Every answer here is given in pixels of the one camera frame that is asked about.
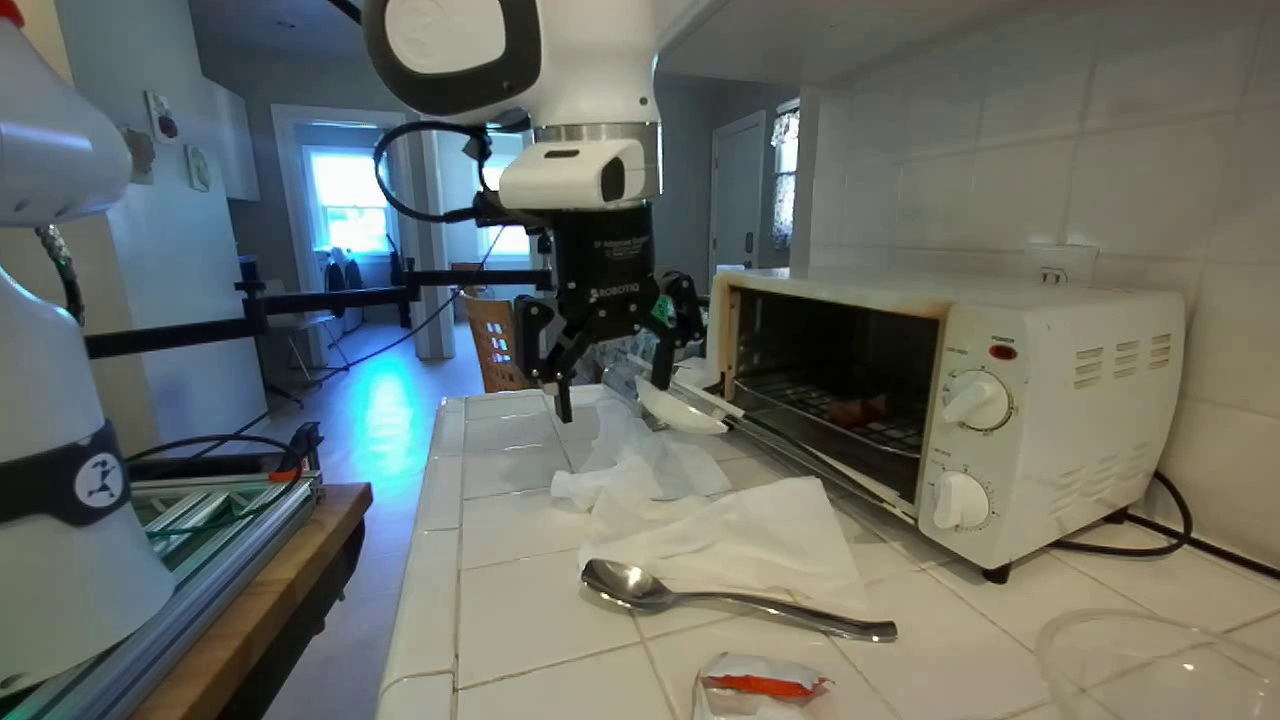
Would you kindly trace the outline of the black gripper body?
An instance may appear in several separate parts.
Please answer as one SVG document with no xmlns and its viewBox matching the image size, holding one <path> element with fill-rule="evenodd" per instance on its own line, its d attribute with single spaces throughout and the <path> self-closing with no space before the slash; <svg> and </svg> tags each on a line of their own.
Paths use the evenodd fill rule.
<svg viewBox="0 0 1280 720">
<path fill-rule="evenodd" d="M 574 359 L 616 337 L 672 330 L 678 344 L 702 337 L 696 279 L 683 272 L 654 278 L 651 214 L 542 214 L 552 237 L 552 304 L 516 301 L 516 359 L 541 385 L 556 365 Z"/>
</svg>

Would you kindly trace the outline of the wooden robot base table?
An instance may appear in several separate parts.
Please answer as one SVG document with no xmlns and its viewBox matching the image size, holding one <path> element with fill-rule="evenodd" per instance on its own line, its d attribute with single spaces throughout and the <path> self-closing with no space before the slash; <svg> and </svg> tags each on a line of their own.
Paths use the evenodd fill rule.
<svg viewBox="0 0 1280 720">
<path fill-rule="evenodd" d="M 0 703 L 0 720 L 247 720 L 359 562 L 367 484 L 145 479 L 137 511 L 177 597 L 123 645 Z"/>
</svg>

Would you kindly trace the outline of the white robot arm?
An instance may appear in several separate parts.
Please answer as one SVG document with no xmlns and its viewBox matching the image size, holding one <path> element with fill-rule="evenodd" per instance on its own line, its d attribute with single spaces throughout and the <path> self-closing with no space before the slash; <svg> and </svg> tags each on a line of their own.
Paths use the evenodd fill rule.
<svg viewBox="0 0 1280 720">
<path fill-rule="evenodd" d="M 639 330 L 678 344 L 654 311 L 651 92 L 667 0 L 365 0 L 365 48 L 424 127 L 523 124 L 531 144 L 467 205 L 474 225 L 552 240 L 556 296 L 516 331 L 534 385 L 567 388 L 584 348 Z M 114 124 L 0 19 L 0 225 L 53 237 L 107 214 L 133 178 Z M 24 691 L 139 634 L 177 582 L 145 546 L 129 467 L 102 417 L 88 341 L 0 272 L 0 684 Z"/>
</svg>

